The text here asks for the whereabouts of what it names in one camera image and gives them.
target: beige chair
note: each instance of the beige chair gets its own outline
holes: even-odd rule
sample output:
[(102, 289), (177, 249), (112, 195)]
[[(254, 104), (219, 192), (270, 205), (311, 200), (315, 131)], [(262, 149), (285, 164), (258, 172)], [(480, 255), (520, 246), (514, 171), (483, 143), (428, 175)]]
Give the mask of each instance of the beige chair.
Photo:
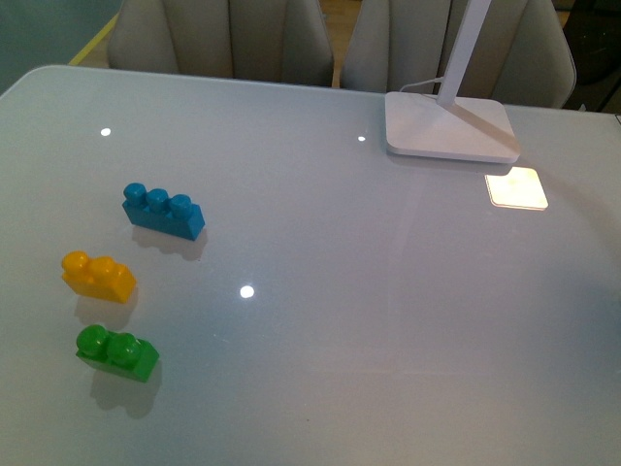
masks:
[[(341, 87), (386, 92), (441, 77), (467, 0), (363, 0)], [(575, 69), (550, 0), (493, 0), (459, 95), (560, 108)], [(409, 89), (432, 93), (438, 85)]]
[(125, 0), (111, 68), (331, 85), (333, 55), (317, 0)]

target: dark background object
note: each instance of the dark background object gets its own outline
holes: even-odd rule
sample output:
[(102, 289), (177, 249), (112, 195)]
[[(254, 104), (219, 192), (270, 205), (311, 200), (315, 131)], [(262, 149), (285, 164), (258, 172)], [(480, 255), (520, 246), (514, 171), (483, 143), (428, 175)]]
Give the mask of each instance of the dark background object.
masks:
[(621, 0), (576, 0), (564, 30), (577, 73), (565, 108), (621, 112)]
[(0, 94), (33, 68), (68, 63), (121, 0), (0, 0)]

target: blue building block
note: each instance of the blue building block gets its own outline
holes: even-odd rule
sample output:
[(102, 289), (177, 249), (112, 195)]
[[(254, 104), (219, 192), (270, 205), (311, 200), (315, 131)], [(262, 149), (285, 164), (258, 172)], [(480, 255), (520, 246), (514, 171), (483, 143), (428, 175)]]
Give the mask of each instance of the blue building block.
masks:
[(123, 194), (123, 209), (134, 225), (192, 241), (205, 226), (201, 208), (185, 194), (169, 198), (164, 189), (147, 192), (140, 183), (130, 183)]

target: lamp base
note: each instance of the lamp base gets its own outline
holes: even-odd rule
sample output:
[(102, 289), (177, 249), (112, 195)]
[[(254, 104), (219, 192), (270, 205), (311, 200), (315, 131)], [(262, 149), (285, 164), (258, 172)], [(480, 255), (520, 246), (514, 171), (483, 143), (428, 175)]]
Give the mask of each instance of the lamp base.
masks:
[(390, 151), (493, 163), (518, 159), (520, 146), (501, 103), (457, 97), (445, 108), (435, 97), (386, 94), (386, 142)]

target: wooden floor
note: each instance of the wooden floor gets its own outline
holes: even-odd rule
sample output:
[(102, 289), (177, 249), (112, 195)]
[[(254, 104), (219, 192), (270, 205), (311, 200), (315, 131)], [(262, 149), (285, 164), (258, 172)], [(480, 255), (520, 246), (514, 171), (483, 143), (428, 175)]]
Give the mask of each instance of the wooden floor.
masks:
[[(319, 3), (321, 4), (321, 10), (326, 15), (326, 25), (334, 52), (335, 73), (332, 86), (338, 87), (343, 58), (347, 51), (347, 45), (349, 44), (349, 38), (356, 24), (356, 19), (358, 18), (361, 1), (319, 0)], [(561, 24), (565, 24), (568, 15), (568, 12), (559, 12)], [(104, 37), (104, 39), (80, 62), (80, 66), (108, 68), (106, 47), (109, 38), (110, 34)]]

